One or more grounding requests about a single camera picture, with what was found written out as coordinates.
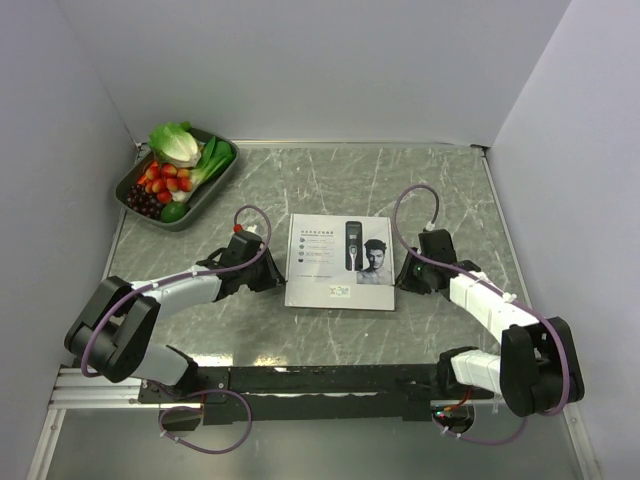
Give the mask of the white clipper kit box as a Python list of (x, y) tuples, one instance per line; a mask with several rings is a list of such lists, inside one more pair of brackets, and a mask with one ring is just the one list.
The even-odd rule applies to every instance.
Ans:
[[(360, 271), (345, 268), (345, 224), (362, 223)], [(293, 308), (393, 311), (395, 269), (387, 217), (291, 216), (284, 304)]]

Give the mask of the black silver hair clipper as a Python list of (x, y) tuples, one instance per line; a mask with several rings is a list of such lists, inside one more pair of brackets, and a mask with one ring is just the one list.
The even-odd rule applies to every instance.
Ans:
[(362, 223), (347, 221), (345, 224), (345, 268), (357, 272), (363, 267)]

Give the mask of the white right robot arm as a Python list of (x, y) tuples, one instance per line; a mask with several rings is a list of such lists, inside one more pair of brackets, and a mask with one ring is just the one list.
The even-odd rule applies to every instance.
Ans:
[(436, 383), (448, 398), (470, 387), (502, 397), (519, 417), (549, 414), (584, 398), (585, 386), (568, 323), (538, 319), (514, 294), (501, 292), (481, 268), (460, 261), (451, 234), (429, 227), (408, 250), (396, 287), (420, 295), (439, 293), (470, 314), (499, 343), (490, 354), (460, 347), (440, 355)]

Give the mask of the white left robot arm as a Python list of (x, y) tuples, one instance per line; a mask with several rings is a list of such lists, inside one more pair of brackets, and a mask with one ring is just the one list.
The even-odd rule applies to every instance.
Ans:
[(202, 388), (198, 364), (171, 346), (151, 342), (158, 320), (190, 307), (221, 301), (245, 286), (263, 292), (285, 284), (269, 248), (254, 233), (234, 233), (189, 269), (150, 281), (103, 280), (68, 330), (64, 347), (88, 377), (113, 383), (139, 378), (160, 384), (176, 402)]

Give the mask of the dark grey food tray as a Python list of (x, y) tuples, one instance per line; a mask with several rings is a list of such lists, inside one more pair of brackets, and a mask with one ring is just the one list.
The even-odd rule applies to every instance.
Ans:
[(188, 122), (150, 134), (147, 153), (125, 175), (115, 197), (133, 215), (164, 230), (190, 226), (238, 163), (231, 141)]

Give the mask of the green lime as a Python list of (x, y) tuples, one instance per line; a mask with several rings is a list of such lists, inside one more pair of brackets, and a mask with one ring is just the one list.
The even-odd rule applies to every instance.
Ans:
[(189, 206), (186, 203), (171, 202), (164, 206), (160, 214), (160, 221), (163, 223), (174, 223), (186, 216)]

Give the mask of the green bok choy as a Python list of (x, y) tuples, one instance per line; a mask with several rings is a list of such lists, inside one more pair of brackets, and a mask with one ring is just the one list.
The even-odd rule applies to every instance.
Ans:
[(200, 186), (221, 173), (235, 159), (236, 154), (227, 141), (212, 138), (204, 147), (201, 158), (191, 170), (190, 179), (194, 186)]

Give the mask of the red strawberries pile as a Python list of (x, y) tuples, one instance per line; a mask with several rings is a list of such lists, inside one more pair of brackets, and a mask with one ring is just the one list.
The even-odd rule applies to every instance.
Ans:
[(194, 173), (173, 164), (160, 165), (153, 161), (137, 181), (144, 193), (150, 194), (163, 205), (171, 202), (186, 203), (196, 190)]

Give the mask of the dark purple grapes bunch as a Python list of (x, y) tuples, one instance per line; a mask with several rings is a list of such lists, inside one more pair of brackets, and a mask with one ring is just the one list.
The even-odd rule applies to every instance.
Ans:
[(152, 193), (148, 193), (143, 185), (133, 185), (126, 196), (125, 204), (134, 212), (146, 218), (159, 220), (164, 205)]

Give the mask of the green lettuce head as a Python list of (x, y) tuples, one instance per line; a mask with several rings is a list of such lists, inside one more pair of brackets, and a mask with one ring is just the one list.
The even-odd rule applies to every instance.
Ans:
[(163, 162), (191, 168), (200, 160), (200, 146), (190, 133), (189, 122), (156, 126), (149, 134), (149, 147)]

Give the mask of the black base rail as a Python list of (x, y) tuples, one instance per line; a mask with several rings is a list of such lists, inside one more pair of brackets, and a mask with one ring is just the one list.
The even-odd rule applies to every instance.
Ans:
[(141, 404), (201, 408), (206, 425), (254, 421), (400, 418), (429, 421), (435, 404), (493, 393), (437, 379), (434, 364), (201, 367), (185, 388), (147, 381)]

